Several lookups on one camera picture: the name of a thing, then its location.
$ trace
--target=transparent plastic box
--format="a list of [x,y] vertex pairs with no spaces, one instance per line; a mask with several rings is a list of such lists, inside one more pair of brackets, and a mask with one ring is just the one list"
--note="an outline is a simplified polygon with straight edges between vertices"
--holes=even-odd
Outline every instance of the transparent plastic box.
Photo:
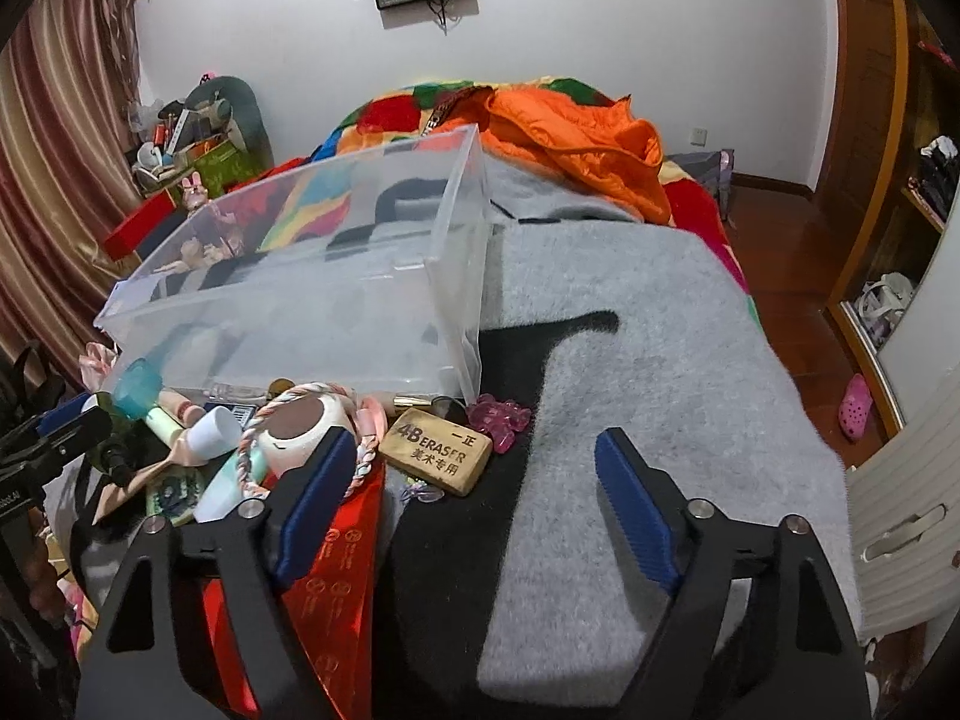
[[472,402],[489,205],[476,127],[227,194],[110,296],[107,384],[145,358],[179,389],[285,377]]

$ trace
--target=orange clothing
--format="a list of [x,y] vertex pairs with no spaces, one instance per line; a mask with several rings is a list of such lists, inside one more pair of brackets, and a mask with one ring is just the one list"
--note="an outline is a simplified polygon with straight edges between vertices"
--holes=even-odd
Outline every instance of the orange clothing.
[[479,87],[434,132],[463,124],[480,127],[487,151],[582,181],[642,220],[670,220],[670,201],[656,178],[664,147],[653,124],[632,117],[630,98],[603,108],[533,86]]

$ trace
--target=pink shoe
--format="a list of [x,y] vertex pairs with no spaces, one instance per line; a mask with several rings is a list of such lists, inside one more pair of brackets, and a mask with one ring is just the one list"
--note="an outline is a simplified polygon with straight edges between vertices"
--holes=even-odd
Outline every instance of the pink shoe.
[[874,405],[874,398],[870,395],[863,375],[858,373],[847,384],[847,391],[840,402],[840,429],[844,436],[856,443],[862,439],[867,430],[867,416],[870,415],[870,406]]

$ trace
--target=twisted rope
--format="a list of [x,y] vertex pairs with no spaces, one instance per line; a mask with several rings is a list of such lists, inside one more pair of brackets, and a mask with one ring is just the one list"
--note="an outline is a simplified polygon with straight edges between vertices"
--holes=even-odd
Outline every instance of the twisted rope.
[[[267,495],[270,494],[270,490],[262,488],[253,480],[253,476],[251,475],[253,474],[253,463],[250,457],[253,442],[263,430],[267,420],[277,413],[277,409],[281,406],[293,403],[295,400],[304,397],[317,397],[319,395],[342,395],[353,404],[354,409],[360,408],[361,405],[360,397],[354,389],[347,389],[336,384],[313,382],[311,384],[293,386],[283,394],[272,399],[272,401],[265,406],[261,406],[257,413],[253,415],[253,419],[247,424],[247,429],[240,437],[240,445],[237,446],[237,485],[239,485],[243,498],[266,498]],[[353,421],[354,428],[357,428],[357,433],[360,433],[361,431],[359,430],[359,425],[354,415],[350,415],[350,419]],[[356,471],[354,471],[353,479],[350,481],[347,492],[344,494],[344,500],[350,498],[350,495],[356,493],[361,485],[363,485],[364,480],[373,468],[373,460],[376,459],[376,448],[379,444],[380,440],[377,435],[361,437],[360,443],[357,445]]]

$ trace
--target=metal bolt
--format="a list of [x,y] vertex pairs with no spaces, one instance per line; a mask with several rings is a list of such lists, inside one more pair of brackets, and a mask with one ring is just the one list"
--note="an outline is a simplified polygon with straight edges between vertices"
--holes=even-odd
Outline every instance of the metal bolt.
[[790,514],[786,518],[786,528],[790,533],[796,533],[797,536],[805,536],[810,532],[810,523],[803,519],[800,514]]
[[686,510],[697,519],[710,519],[717,513],[716,507],[703,498],[694,498],[686,505]]
[[154,514],[152,517],[147,517],[143,520],[143,530],[147,533],[159,533],[167,526],[167,518],[161,517],[159,514]]
[[266,508],[267,505],[259,498],[250,498],[237,507],[237,512],[243,519],[253,519],[253,517],[259,517]]

